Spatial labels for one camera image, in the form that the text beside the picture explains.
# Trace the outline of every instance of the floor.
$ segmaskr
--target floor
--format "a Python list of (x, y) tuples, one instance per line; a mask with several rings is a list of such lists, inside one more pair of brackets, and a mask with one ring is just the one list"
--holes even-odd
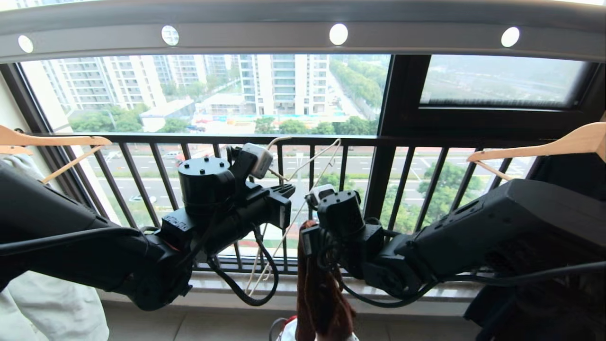
[[(268, 329), (284, 312), (166, 307), (140, 311), (128, 303), (105, 303), (110, 340), (231, 341), (268, 339)], [(360, 341), (474, 340), (479, 328), (464, 319), (359, 316)]]

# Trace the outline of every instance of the white device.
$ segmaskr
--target white device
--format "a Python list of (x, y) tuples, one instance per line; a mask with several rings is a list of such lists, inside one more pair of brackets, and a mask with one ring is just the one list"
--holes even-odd
[(271, 153), (267, 149), (254, 143), (247, 143), (243, 145), (242, 150), (257, 156), (257, 162), (250, 171), (250, 175), (257, 179), (263, 179), (267, 173), (267, 170), (271, 166), (271, 162), (273, 161), (273, 156)]

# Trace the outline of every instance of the balcony railing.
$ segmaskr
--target balcony railing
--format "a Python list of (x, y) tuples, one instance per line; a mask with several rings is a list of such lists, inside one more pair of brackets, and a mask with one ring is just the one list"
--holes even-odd
[[(140, 194), (140, 198), (138, 200), (141, 200), (145, 206), (145, 211), (151, 221), (151, 224), (153, 226), (156, 227), (160, 227), (161, 225), (161, 216), (163, 215), (162, 212), (157, 212), (157, 208), (154, 207), (154, 201), (150, 199), (151, 195), (148, 193), (148, 190), (155, 190), (158, 189), (158, 187), (163, 187), (167, 193), (167, 197), (168, 197), (168, 201), (170, 202), (170, 207), (167, 207), (165, 209), (168, 209), (169, 211), (172, 210), (176, 210), (179, 208), (180, 206), (180, 198), (175, 194), (176, 190), (178, 190), (179, 188), (178, 186), (178, 181), (176, 179), (177, 173), (176, 173), (176, 167), (173, 167), (170, 164), (166, 164), (166, 159), (163, 158), (163, 155), (161, 153), (161, 147), (165, 146), (165, 144), (172, 144), (172, 145), (177, 145), (180, 146), (181, 150), (182, 150), (182, 155), (183, 158), (185, 160), (192, 158), (192, 156), (194, 157), (201, 157), (204, 155), (214, 155), (216, 157), (226, 157), (226, 155), (223, 155), (221, 153), (221, 149), (222, 147), (224, 147), (226, 144), (244, 144), (244, 143), (256, 143), (256, 144), (267, 144), (271, 141), (271, 139), (273, 137), (268, 136), (268, 135), (251, 135), (251, 136), (199, 136), (199, 135), (184, 135), (184, 134), (160, 134), (160, 135), (149, 135), (149, 134), (142, 134), (142, 133), (133, 133), (133, 134), (118, 134), (118, 133), (107, 133), (104, 135), (101, 135), (104, 137), (109, 138), (110, 140), (112, 140), (115, 145), (117, 145), (117, 147), (119, 148), (119, 151), (122, 155), (122, 157), (124, 158), (123, 161), (120, 160), (120, 162), (125, 162), (125, 168), (127, 168), (128, 174), (130, 176), (132, 176), (132, 179), (135, 183), (136, 186), (136, 190), (138, 191), (138, 193)], [(285, 150), (290, 150), (293, 147), (297, 148), (296, 151), (289, 151), (289, 153), (291, 155), (299, 153), (298, 157), (301, 157), (306, 160), (307, 158), (313, 157), (314, 155), (316, 155), (316, 153), (323, 149), (324, 146), (328, 146), (330, 145), (332, 142), (334, 142), (336, 137), (334, 136), (295, 136), (290, 140), (286, 140), (286, 141), (281, 141), (279, 142), (277, 145), (275, 145), (272, 151), (275, 151), (274, 155), (276, 157), (275, 163), (273, 165), (273, 167), (277, 168), (277, 171), (281, 174), (289, 174), (292, 173), (292, 171), (289, 171), (289, 169), (292, 169), (294, 167), (288, 167), (287, 165), (285, 165)], [(436, 190), (436, 187), (438, 186), (438, 180), (440, 178), (440, 173), (442, 171), (442, 168), (444, 167), (444, 164), (447, 160), (448, 157), (448, 153), (450, 150), (455, 150), (457, 147), (472, 147), (471, 144), (473, 144), (472, 141), (424, 141), (422, 138), (418, 139), (418, 138), (408, 138), (408, 139), (402, 139), (402, 138), (381, 138), (381, 137), (370, 137), (370, 136), (347, 136), (347, 137), (339, 137), (342, 139), (342, 144), (341, 144), (341, 150), (340, 153), (338, 153), (337, 157), (336, 157), (336, 167), (334, 167), (334, 169), (336, 169), (338, 175), (339, 175), (339, 182), (337, 184), (337, 187), (340, 191), (344, 190), (344, 188), (346, 187), (347, 183), (346, 183), (346, 176), (348, 175), (347, 172), (347, 165), (348, 162), (351, 161), (351, 158), (360, 158), (359, 156), (353, 156), (350, 157), (349, 156), (349, 152), (350, 149), (352, 148), (366, 148), (365, 150), (367, 151), (367, 157), (362, 157), (362, 158), (367, 158), (368, 162), (363, 162), (364, 164), (368, 163), (368, 167), (365, 167), (364, 169), (367, 170), (368, 172), (368, 179), (367, 179), (367, 186), (366, 188), (362, 188), (363, 191), (366, 192), (367, 197), (363, 199), (363, 204), (364, 204), (364, 211), (366, 212), (366, 216), (369, 215), (369, 213), (367, 212), (367, 208), (368, 208), (368, 204), (369, 203), (373, 203), (373, 206), (376, 207), (376, 203), (381, 202), (385, 205), (389, 205), (389, 207), (387, 208), (387, 210), (389, 211), (389, 209), (391, 209), (391, 215), (389, 217), (387, 216), (383, 216), (381, 217), (381, 220), (384, 222), (384, 226), (390, 230), (394, 229), (394, 226), (396, 225), (396, 218), (398, 216), (398, 212), (399, 210), (401, 210), (401, 202), (404, 199), (404, 191), (405, 191), (405, 187), (407, 184), (407, 181), (411, 181), (411, 182), (421, 182), (421, 179), (419, 180), (409, 180), (408, 178), (411, 177), (411, 174), (415, 174), (415, 166), (413, 164), (415, 164), (415, 162), (413, 161), (415, 155), (418, 154), (419, 150), (424, 150), (424, 147), (431, 147), (432, 152), (434, 152), (438, 157), (437, 160), (434, 162), (434, 171), (431, 175), (431, 177), (427, 177), (426, 179), (424, 179), (423, 181), (426, 182), (428, 185), (427, 187), (427, 191), (425, 193), (425, 196), (423, 198), (411, 198), (411, 200), (417, 200), (417, 201), (422, 201), (421, 205), (420, 205), (420, 209), (418, 209), (418, 216), (416, 217), (416, 223), (414, 224), (414, 228), (415, 231), (418, 231), (422, 226), (424, 226), (424, 224), (427, 223), (426, 221), (426, 216), (428, 214), (428, 210), (430, 208), (431, 205), (431, 201), (433, 198), (433, 194)], [(208, 145), (208, 149), (205, 150), (194, 150), (192, 151), (190, 149), (191, 146), (197, 146), (200, 144), (205, 144)], [(147, 187), (146, 187), (146, 181), (148, 181), (148, 179), (146, 179), (145, 176), (142, 177), (142, 174), (140, 172), (140, 170), (137, 167), (135, 158), (138, 157), (142, 157), (142, 156), (138, 156), (135, 155), (135, 158), (133, 158), (133, 146), (136, 146), (136, 148), (140, 150), (145, 149), (147, 150), (149, 148), (151, 155), (148, 156), (148, 158), (153, 158), (153, 161), (148, 161), (150, 164), (154, 163), (155, 166), (157, 166), (158, 168), (158, 178), (155, 179), (155, 182), (151, 185), (151, 186), (156, 186), (154, 187), (149, 187), (149, 183), (147, 183)], [(491, 146), (484, 146), (484, 147), (504, 147), (505, 145), (502, 143), (494, 143)], [(397, 147), (400, 148), (400, 150), (405, 150), (405, 157), (401, 157), (398, 156), (398, 159), (404, 159), (404, 164), (402, 166), (401, 169), (401, 173), (399, 172), (393, 172), (395, 170), (395, 168), (391, 168), (391, 172), (389, 171), (389, 169), (387, 171), (385, 170), (381, 170), (381, 169), (375, 169), (377, 167), (384, 167), (385, 165), (380, 165), (378, 164), (375, 160), (375, 158), (373, 156), (370, 155), (370, 153), (375, 153), (377, 148), (385, 148), (385, 147)], [(465, 152), (463, 152), (463, 154), (461, 154), (461, 152), (459, 152), (458, 155), (463, 155), (463, 156), (458, 156), (456, 157), (457, 159), (463, 159), (464, 156), (466, 155)], [(112, 161), (108, 161), (107, 159), (107, 155), (104, 155), (101, 153), (101, 151), (98, 151), (95, 154), (95, 159), (96, 162), (99, 164), (98, 168), (100, 169), (103, 178), (105, 179), (105, 181), (107, 182), (107, 185), (109, 186), (109, 189), (111, 190), (111, 193), (113, 194), (113, 196), (115, 197), (115, 200), (117, 201), (117, 205), (115, 207), (116, 211), (118, 211), (117, 213), (120, 213), (124, 216), (125, 219), (125, 223), (127, 223), (129, 226), (136, 228), (138, 226), (140, 226), (141, 224), (137, 222), (137, 219), (134, 218), (133, 216), (133, 212), (132, 210), (129, 208), (128, 202), (127, 200), (125, 200), (125, 196), (123, 195), (123, 193), (121, 192), (121, 186), (119, 186), (117, 184), (116, 181), (116, 177), (115, 175), (113, 175), (112, 170), (110, 170), (110, 166), (108, 165), (108, 163), (111, 163)], [(303, 170), (303, 173), (299, 176), (299, 184), (295, 184), (296, 186), (301, 187), (301, 183), (303, 183), (306, 186), (303, 186), (304, 188), (300, 188), (298, 189), (297, 193), (295, 193), (295, 196), (297, 196), (295, 198), (295, 196), (293, 196), (291, 199), (293, 200), (293, 207), (292, 210), (293, 212), (291, 213), (291, 217), (294, 217), (296, 211), (299, 208), (299, 205), (302, 203), (302, 195), (306, 194), (307, 191), (312, 187), (313, 183), (315, 180), (317, 180), (316, 178), (318, 177), (318, 173), (320, 173), (321, 170), (319, 170), (319, 165), (318, 162), (321, 162), (322, 159), (316, 159), (316, 161), (312, 161), (308, 167), (306, 167)], [(391, 167), (393, 165), (393, 161), (391, 160), (391, 162), (387, 165), (387, 167)], [(507, 168), (509, 167), (511, 163), (510, 159), (504, 160), (501, 163), (500, 166), (500, 170), (502, 172), (506, 172)], [(461, 204), (461, 201), (466, 193), (466, 190), (468, 188), (468, 185), (470, 183), (470, 180), (472, 178), (472, 175), (474, 173), (474, 164), (469, 164), (466, 167), (466, 170), (464, 172), (463, 177), (461, 178), (461, 182), (460, 185), (456, 191), (456, 196), (454, 197), (454, 199), (452, 200), (452, 202), (450, 203), (450, 210), (454, 210), (456, 208), (459, 207), (459, 205)], [(393, 200), (393, 202), (389, 202), (389, 203), (384, 203), (384, 198), (385, 198), (385, 191), (387, 189), (382, 189), (380, 191), (377, 191), (376, 189), (373, 191), (369, 191), (368, 187), (372, 186), (372, 184), (374, 183), (373, 181), (373, 177), (380, 177), (380, 176), (385, 176), (385, 174), (387, 174), (388, 177), (393, 178), (394, 180), (391, 180), (392, 183), (397, 183), (397, 191), (396, 191), (396, 195), (395, 195), (395, 199)], [(122, 170), (120, 173), (121, 176), (124, 176), (124, 171)], [(101, 200), (99, 199), (99, 197), (97, 196), (97, 194), (95, 193), (95, 191), (92, 190), (93, 186), (91, 186), (91, 184), (89, 183), (89, 179), (86, 179), (86, 177), (82, 177), (82, 181), (84, 182), (84, 187), (86, 188), (92, 202), (95, 204), (95, 206), (97, 206), (99, 208), (99, 211), (101, 214), (106, 215), (107, 213), (103, 208), (103, 205), (101, 204)], [(279, 183), (279, 180), (276, 178), (274, 180), (268, 180), (268, 179), (264, 179), (264, 181), (275, 181), (275, 184)], [(496, 186), (498, 186), (500, 181), (500, 178), (495, 178), (491, 183), (490, 183), (490, 189), (495, 188)], [(278, 252), (276, 254), (275, 257), (275, 261), (276, 264), (278, 265), (278, 268), (280, 269), (281, 273), (284, 274), (294, 274), (296, 273), (297, 267), (296, 267), (296, 253), (293, 252), (293, 249), (296, 248), (296, 244), (298, 242), (298, 226), (306, 219), (312, 219), (314, 218), (313, 215), (313, 211), (311, 209), (308, 209), (307, 207), (304, 208), (303, 213), (301, 214), (301, 216), (299, 217), (299, 219), (297, 219), (296, 221), (293, 222), (293, 227), (294, 227), (294, 232), (291, 232), (292, 234), (292, 238), (287, 238), (285, 240), (285, 242), (282, 244), (281, 248), (282, 251)], [(233, 271), (233, 272), (250, 272), (252, 269), (252, 264), (254, 261), (254, 256), (251, 252), (242, 252), (242, 243), (244, 243), (245, 241), (240, 241), (240, 242), (236, 242), (233, 245), (233, 249), (230, 248), (230, 252), (226, 253), (226, 254), (220, 254), (220, 261), (221, 261), (221, 265), (222, 267), (226, 270), (226, 271)], [(264, 266), (264, 260), (261, 259), (261, 266)], [(208, 270), (208, 267), (206, 267), (206, 265), (200, 264), (197, 268), (197, 270)]]

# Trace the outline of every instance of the glass window pane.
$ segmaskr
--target glass window pane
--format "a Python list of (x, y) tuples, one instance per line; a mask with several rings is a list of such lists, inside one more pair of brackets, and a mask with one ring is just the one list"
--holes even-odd
[(105, 56), (22, 66), (55, 129), (376, 135), (390, 58)]
[(585, 65), (559, 59), (435, 55), (421, 103), (569, 107)]

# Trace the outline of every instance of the window sill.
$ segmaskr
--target window sill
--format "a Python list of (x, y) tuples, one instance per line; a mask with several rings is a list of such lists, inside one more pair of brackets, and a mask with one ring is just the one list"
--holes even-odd
[[(248, 274), (230, 274), (234, 280), (244, 287)], [(293, 312), (296, 309), (296, 276), (280, 275), (278, 289), (274, 297), (261, 309)], [(361, 281), (345, 279), (352, 290), (375, 300), (387, 299), (387, 295), (378, 289), (366, 286)], [(258, 309), (246, 305), (213, 272), (194, 272), (190, 284), (193, 286), (185, 297), (178, 297), (173, 306), (199, 306), (210, 308)], [(266, 295), (271, 290), (271, 279), (261, 281), (255, 296)], [(361, 302), (349, 294), (345, 294), (354, 309), (360, 314), (389, 314), (414, 316), (462, 316), (469, 303), (476, 297), (481, 285), (468, 282), (441, 284), (430, 290), (418, 301), (401, 308), (384, 309)], [(129, 302), (126, 296), (114, 292), (99, 290), (101, 300), (111, 302)]]

